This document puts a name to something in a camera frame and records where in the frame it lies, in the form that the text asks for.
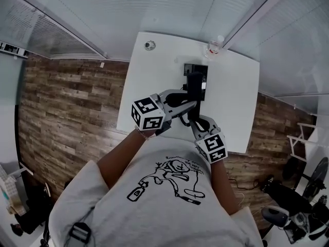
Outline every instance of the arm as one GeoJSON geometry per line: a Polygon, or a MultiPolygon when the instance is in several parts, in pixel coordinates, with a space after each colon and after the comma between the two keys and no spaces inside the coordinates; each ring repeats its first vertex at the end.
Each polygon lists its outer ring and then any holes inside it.
{"type": "Polygon", "coordinates": [[[211,164],[211,186],[228,215],[232,215],[239,210],[223,160],[211,164]]]}
{"type": "MultiPolygon", "coordinates": [[[[155,131],[143,131],[146,136],[151,136],[155,131]]],[[[106,154],[97,165],[101,175],[111,189],[121,177],[122,173],[133,159],[135,154],[144,144],[145,138],[135,129],[110,153],[106,154]]]]}

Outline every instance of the wheel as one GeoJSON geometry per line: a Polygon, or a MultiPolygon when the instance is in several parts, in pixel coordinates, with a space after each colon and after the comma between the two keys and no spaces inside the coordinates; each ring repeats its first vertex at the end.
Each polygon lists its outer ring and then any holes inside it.
{"type": "Polygon", "coordinates": [[[284,180],[291,179],[291,177],[296,173],[297,167],[298,167],[298,159],[295,157],[291,157],[283,168],[282,178],[284,180]]]}

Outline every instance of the black object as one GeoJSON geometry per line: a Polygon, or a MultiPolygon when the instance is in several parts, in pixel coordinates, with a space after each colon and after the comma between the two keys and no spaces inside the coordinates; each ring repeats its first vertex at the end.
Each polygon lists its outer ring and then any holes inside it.
{"type": "Polygon", "coordinates": [[[308,184],[304,190],[303,197],[309,202],[314,199],[314,197],[320,192],[321,189],[325,188],[323,181],[327,175],[328,165],[328,157],[324,157],[314,170],[311,177],[308,177],[304,174],[302,175],[302,177],[308,180],[308,184]]]}
{"type": "Polygon", "coordinates": [[[296,173],[297,167],[298,167],[298,160],[295,157],[291,157],[287,164],[285,164],[282,172],[282,178],[284,180],[289,180],[291,177],[296,173]]]}
{"type": "Polygon", "coordinates": [[[24,215],[15,214],[17,222],[22,230],[27,234],[32,234],[34,230],[49,218],[52,210],[52,203],[49,196],[43,192],[43,186],[35,186],[31,191],[31,196],[26,204],[30,208],[24,215]]]}
{"type": "Polygon", "coordinates": [[[187,74],[188,101],[197,101],[196,106],[188,112],[188,120],[197,120],[200,116],[200,103],[202,98],[202,73],[187,74]]]}
{"type": "Polygon", "coordinates": [[[265,187],[264,192],[277,202],[281,207],[289,211],[289,216],[299,212],[312,213],[312,205],[297,192],[275,181],[265,187]]]}
{"type": "Polygon", "coordinates": [[[288,236],[290,244],[295,243],[306,235],[306,231],[299,228],[294,222],[289,223],[283,229],[285,230],[286,235],[288,236]]]}
{"type": "Polygon", "coordinates": [[[268,175],[267,178],[262,182],[260,183],[260,189],[262,192],[265,192],[265,188],[269,185],[271,185],[271,183],[273,182],[274,180],[274,175],[268,175]]]}
{"type": "Polygon", "coordinates": [[[202,96],[201,96],[201,101],[205,100],[205,95],[206,95],[206,85],[207,85],[207,75],[208,75],[208,66],[204,66],[204,65],[195,65],[195,64],[184,64],[184,76],[187,76],[188,74],[194,73],[194,72],[199,72],[202,73],[202,83],[201,83],[201,92],[202,92],[202,96]]]}
{"type": "Polygon", "coordinates": [[[176,108],[182,105],[185,101],[189,101],[189,97],[189,93],[171,93],[166,97],[164,103],[167,103],[170,107],[176,108]]]}
{"type": "Polygon", "coordinates": [[[91,229],[84,222],[77,222],[73,225],[69,235],[83,243],[88,243],[92,234],[91,229]]]}
{"type": "Polygon", "coordinates": [[[49,233],[48,224],[49,224],[49,217],[47,218],[45,223],[45,229],[43,231],[43,239],[40,240],[40,244],[41,244],[40,247],[49,247],[48,242],[50,239],[50,233],[49,233]]]}
{"type": "Polygon", "coordinates": [[[327,196],[322,195],[317,203],[312,207],[312,215],[309,215],[309,232],[312,235],[309,235],[310,240],[316,240],[327,232],[327,226],[324,229],[316,234],[313,234],[315,230],[322,228],[329,221],[329,209],[326,206],[327,196]]]}

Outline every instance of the white t-shirt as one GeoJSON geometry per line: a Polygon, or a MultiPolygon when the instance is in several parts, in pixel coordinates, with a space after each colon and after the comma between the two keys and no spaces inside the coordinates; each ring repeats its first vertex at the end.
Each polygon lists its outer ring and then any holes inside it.
{"type": "Polygon", "coordinates": [[[94,207],[88,246],[263,246],[249,208],[229,216],[210,174],[194,144],[164,137],[145,142],[110,191],[90,161],[55,204],[50,235],[64,246],[94,207]]]}

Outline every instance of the black device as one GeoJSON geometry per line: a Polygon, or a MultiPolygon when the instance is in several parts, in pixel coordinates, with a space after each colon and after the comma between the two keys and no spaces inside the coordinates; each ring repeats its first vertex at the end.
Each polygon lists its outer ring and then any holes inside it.
{"type": "MultiPolygon", "coordinates": [[[[201,101],[205,100],[206,95],[206,86],[207,86],[207,75],[208,75],[208,66],[205,65],[196,65],[196,64],[184,64],[184,76],[192,73],[201,73],[202,74],[202,83],[201,83],[201,101]]],[[[183,85],[183,90],[187,91],[187,85],[183,85]]]]}
{"type": "MultiPolygon", "coordinates": [[[[207,74],[208,66],[184,64],[184,76],[187,77],[187,83],[183,85],[183,90],[188,93],[188,101],[197,101],[195,108],[188,112],[188,120],[197,120],[199,118],[200,103],[205,100],[207,74]]],[[[182,118],[180,120],[185,126],[190,126],[182,118]]]]}
{"type": "Polygon", "coordinates": [[[89,242],[91,234],[91,229],[84,222],[76,222],[69,232],[70,237],[75,238],[84,244],[89,242]]]}

